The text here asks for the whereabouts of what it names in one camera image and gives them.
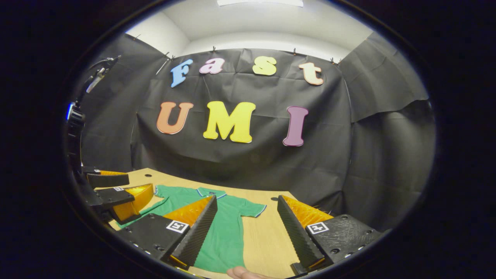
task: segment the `wooden table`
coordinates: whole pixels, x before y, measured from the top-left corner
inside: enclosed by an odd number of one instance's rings
[[[294,276],[290,264],[299,262],[295,249],[291,243],[288,233],[284,228],[281,217],[277,212],[277,201],[273,197],[285,195],[293,198],[287,191],[260,191],[235,189],[223,186],[200,183],[187,180],[149,168],[129,172],[129,185],[125,187],[139,186],[147,183],[166,185],[172,187],[187,187],[197,189],[205,187],[213,190],[225,191],[232,195],[247,199],[253,203],[267,205],[265,211],[257,218],[242,217],[244,227],[244,260],[248,270],[275,278],[287,278]],[[154,196],[145,208],[159,202],[162,198]],[[114,229],[119,230],[117,223],[113,220],[109,223]],[[189,272],[212,279],[228,279],[227,274],[215,273],[190,267]]]

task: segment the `green polo shirt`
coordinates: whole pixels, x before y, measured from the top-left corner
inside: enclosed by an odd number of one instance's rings
[[[243,261],[243,222],[241,216],[258,217],[267,207],[246,199],[226,195],[224,191],[207,188],[183,188],[157,185],[155,195],[164,198],[140,213],[165,215],[176,209],[204,199],[217,196],[217,214],[201,246],[195,267],[225,273],[226,270],[245,266]],[[119,227],[123,228],[135,221]]]

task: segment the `white wall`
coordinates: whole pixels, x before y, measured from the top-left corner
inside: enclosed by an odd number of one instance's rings
[[[189,39],[186,35],[170,20],[163,12],[158,12],[137,24],[126,32],[127,34],[138,37],[150,46],[168,56],[181,56]]]
[[[334,58],[336,62],[345,58],[351,52],[351,50],[328,42],[293,34],[243,32],[217,35],[193,41],[186,46],[181,55],[211,51],[213,46],[217,50],[251,48],[290,52],[296,48],[297,53],[315,56],[325,60]]]

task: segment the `ceiling light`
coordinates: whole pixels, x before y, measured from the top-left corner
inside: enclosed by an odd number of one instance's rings
[[[303,7],[303,0],[217,0],[219,6],[238,3],[278,3],[291,6]]]

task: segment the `shirt collar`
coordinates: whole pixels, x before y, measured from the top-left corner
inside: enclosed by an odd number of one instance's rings
[[[221,197],[224,197],[226,195],[226,192],[220,191],[220,190],[213,190],[213,189],[208,189],[208,188],[203,188],[200,187],[196,190],[198,194],[201,197],[209,197],[211,195],[217,196],[217,199],[220,199]]]

